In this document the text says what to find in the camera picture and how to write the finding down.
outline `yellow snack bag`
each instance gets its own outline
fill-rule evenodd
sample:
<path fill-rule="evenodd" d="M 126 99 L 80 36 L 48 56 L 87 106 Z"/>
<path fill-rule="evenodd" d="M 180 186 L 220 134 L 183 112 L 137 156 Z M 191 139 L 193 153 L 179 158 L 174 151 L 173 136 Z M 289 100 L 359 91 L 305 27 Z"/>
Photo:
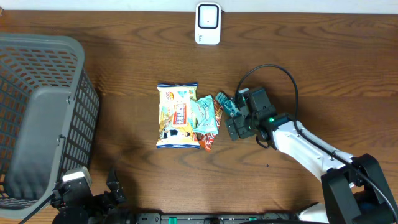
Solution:
<path fill-rule="evenodd" d="M 197 87 L 197 83 L 157 85 L 160 95 L 157 148 L 200 148 L 197 135 L 193 132 L 197 119 L 190 102 L 197 100 Z"/>

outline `laundry basket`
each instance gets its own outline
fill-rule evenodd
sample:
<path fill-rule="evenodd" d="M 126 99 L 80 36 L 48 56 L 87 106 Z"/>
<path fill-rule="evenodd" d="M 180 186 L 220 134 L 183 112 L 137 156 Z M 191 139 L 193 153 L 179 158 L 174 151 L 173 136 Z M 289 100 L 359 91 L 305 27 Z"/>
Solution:
<path fill-rule="evenodd" d="M 0 217 L 24 218 L 90 162 L 98 95 L 69 37 L 0 34 Z"/>

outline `wooden table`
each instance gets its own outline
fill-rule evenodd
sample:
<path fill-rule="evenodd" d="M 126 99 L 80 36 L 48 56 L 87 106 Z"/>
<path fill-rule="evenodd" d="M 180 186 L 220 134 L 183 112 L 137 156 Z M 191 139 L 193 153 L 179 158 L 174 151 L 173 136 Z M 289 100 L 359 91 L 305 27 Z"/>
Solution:
<path fill-rule="evenodd" d="M 233 94 L 248 70 L 275 63 L 297 81 L 299 120 L 339 149 L 376 157 L 398 198 L 397 16 L 224 13 L 216 46 L 195 43 L 194 20 L 194 13 L 181 12 L 0 17 L 0 32 L 67 35 L 84 46 L 86 70 L 101 93 L 94 194 L 107 190 L 115 165 L 134 211 L 261 213 L 322 202 L 319 181 L 300 164 L 254 138 L 232 142 L 224 122 L 210 153 L 155 148 L 156 84 L 198 82 L 198 97 Z M 259 70 L 243 85 L 256 86 L 266 87 L 280 112 L 293 112 L 293 86 L 283 73 Z M 46 208 L 30 222 L 51 223 L 56 214 Z"/>

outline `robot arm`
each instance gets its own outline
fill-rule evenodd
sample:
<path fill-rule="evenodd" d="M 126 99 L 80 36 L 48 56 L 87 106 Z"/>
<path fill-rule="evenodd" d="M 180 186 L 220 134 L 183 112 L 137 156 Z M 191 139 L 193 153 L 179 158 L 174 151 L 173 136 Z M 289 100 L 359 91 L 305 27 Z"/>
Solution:
<path fill-rule="evenodd" d="M 330 152 L 335 152 L 345 161 L 352 163 L 351 158 L 354 157 L 353 155 L 340 151 L 316 137 L 310 131 L 305 129 L 300 121 L 297 122 L 297 126 L 312 141 L 315 141 L 317 144 L 323 146 Z M 279 151 L 293 157 L 297 162 L 310 171 L 319 181 L 321 181 L 321 176 L 326 174 L 328 170 L 339 169 L 344 166 L 342 162 L 332 158 L 313 144 L 309 143 L 302 136 L 298 135 L 296 129 L 294 128 L 293 121 L 289 121 L 280 125 L 278 129 L 272 132 L 272 138 L 275 149 L 278 149 Z"/>
<path fill-rule="evenodd" d="M 298 133 L 289 115 L 277 114 L 263 88 L 239 92 L 236 104 L 241 115 L 226 121 L 233 141 L 256 135 L 257 142 L 267 142 L 275 150 L 290 155 L 322 183 L 325 205 L 303 211 L 301 220 L 324 223 L 394 221 L 392 210 L 397 212 L 398 208 L 375 158 L 368 154 L 354 157 L 340 151 L 305 129 L 300 121 L 296 121 Z M 390 208 L 369 179 L 378 185 L 377 188 L 391 203 Z M 351 188 L 355 185 L 364 186 L 364 191 L 353 195 Z"/>

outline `snack bag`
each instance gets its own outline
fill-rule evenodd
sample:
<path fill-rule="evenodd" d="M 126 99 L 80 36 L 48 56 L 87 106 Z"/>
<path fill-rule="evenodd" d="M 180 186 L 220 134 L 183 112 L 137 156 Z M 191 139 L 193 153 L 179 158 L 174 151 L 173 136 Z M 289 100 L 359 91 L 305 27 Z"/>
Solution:
<path fill-rule="evenodd" d="M 214 110 L 216 114 L 217 120 L 217 130 L 220 128 L 221 116 L 223 115 L 223 107 L 216 101 L 213 100 Z M 216 134 L 202 134 L 199 140 L 199 144 L 201 147 L 204 147 L 206 151 L 210 151 L 213 146 L 214 139 L 216 138 Z"/>
<path fill-rule="evenodd" d="M 218 134 L 213 98 L 209 95 L 196 102 L 191 100 L 191 105 L 198 120 L 198 126 L 193 131 L 202 134 Z"/>
<path fill-rule="evenodd" d="M 193 132 L 197 125 L 197 119 L 192 112 L 190 103 L 190 100 L 197 99 L 197 86 L 197 83 L 157 85 L 160 93 L 160 136 L 156 148 L 200 148 L 197 135 Z"/>

